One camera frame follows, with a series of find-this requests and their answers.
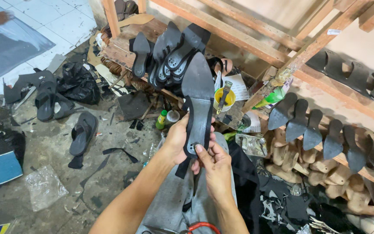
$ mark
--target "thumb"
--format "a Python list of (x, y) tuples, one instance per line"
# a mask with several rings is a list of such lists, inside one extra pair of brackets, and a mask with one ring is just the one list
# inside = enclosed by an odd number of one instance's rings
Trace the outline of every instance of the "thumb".
[(211, 156), (207, 153), (202, 145), (197, 144), (195, 148), (197, 155), (199, 156), (206, 169), (209, 169), (212, 165), (214, 165), (214, 163), (211, 161)]

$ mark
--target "floor tile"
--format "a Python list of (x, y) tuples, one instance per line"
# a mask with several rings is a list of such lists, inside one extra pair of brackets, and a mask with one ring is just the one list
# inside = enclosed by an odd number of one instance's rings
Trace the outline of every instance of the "floor tile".
[(7, 8), (10, 8), (11, 5), (7, 2), (5, 2), (4, 0), (0, 0), (0, 7), (4, 8), (4, 9), (7, 9)]
[(18, 75), (30, 74), (34, 72), (33, 67), (26, 62), (18, 65), (16, 68), (0, 77), (0, 94), (4, 94), (3, 78), (7, 85), (14, 85), (18, 80)]
[(86, 3), (88, 3), (88, 0), (63, 0), (66, 3), (68, 3), (70, 6), (74, 8), (78, 8), (79, 6), (82, 6)]
[(30, 0), (15, 5), (15, 8), (43, 25), (74, 10), (62, 0)]
[(41, 28), (43, 26), (42, 24), (40, 24), (39, 22), (35, 21), (34, 19), (32, 19), (31, 17), (29, 17), (28, 15), (22, 13), (21, 11), (19, 11), (15, 7), (10, 7), (7, 10), (13, 11), (15, 17), (17, 17), (19, 20), (23, 21), (25, 24), (27, 24), (28, 26), (30, 26), (30, 27), (32, 27), (34, 29), (39, 29), (39, 28)]
[(48, 29), (78, 46), (91, 36), (91, 30), (96, 27), (96, 22), (77, 9), (46, 25)]
[(50, 62), (56, 54), (65, 55), (75, 48), (74, 45), (70, 44), (68, 41), (61, 38), (59, 35), (55, 34), (45, 26), (37, 29), (37, 31), (43, 36), (47, 37), (47, 39), (51, 40), (56, 45), (50, 50), (42, 53), (41, 55), (27, 61), (27, 63), (33, 67), (44, 70), (49, 66)]
[(92, 8), (90, 7), (89, 3), (81, 5), (81, 6), (77, 7), (76, 9), (78, 9), (80, 12), (82, 12), (83, 14), (88, 16), (89, 18), (95, 20), (95, 18), (93, 17)]

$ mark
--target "barcode sticker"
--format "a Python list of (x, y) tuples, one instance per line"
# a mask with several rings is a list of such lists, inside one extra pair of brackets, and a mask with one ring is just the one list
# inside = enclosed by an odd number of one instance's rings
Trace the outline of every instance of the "barcode sticker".
[(329, 29), (327, 35), (339, 35), (342, 31), (338, 29)]

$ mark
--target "clear plastic bag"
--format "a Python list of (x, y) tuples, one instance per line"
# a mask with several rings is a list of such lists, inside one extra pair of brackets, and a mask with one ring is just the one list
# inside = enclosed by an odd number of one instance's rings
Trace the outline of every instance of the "clear plastic bag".
[(25, 178), (33, 211), (45, 209), (69, 192), (51, 165), (39, 168)]

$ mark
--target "person's leg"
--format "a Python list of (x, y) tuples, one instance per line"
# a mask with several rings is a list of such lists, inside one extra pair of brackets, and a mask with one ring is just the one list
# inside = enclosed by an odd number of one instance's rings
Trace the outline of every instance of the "person's leg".
[(175, 176), (177, 168), (178, 165), (171, 170), (160, 186), (136, 234), (148, 230), (144, 224), (176, 232), (187, 230), (182, 207), (190, 202), (193, 196), (193, 173), (188, 170), (182, 179)]
[[(224, 139), (223, 135), (219, 132), (215, 132), (215, 134), (216, 142), (220, 146), (222, 146), (227, 153), (229, 153), (227, 142)], [(213, 200), (207, 193), (206, 170), (204, 168), (200, 169), (199, 174), (195, 176), (194, 182), (195, 194), (193, 195), (191, 209), (186, 214), (188, 224), (191, 226), (197, 222), (209, 222), (220, 229), (220, 224), (217, 219), (216, 207)], [(235, 202), (237, 204), (233, 172), (231, 172), (231, 188), (233, 198), (235, 199)], [(201, 227), (200, 233), (214, 234), (214, 232), (208, 227)]]

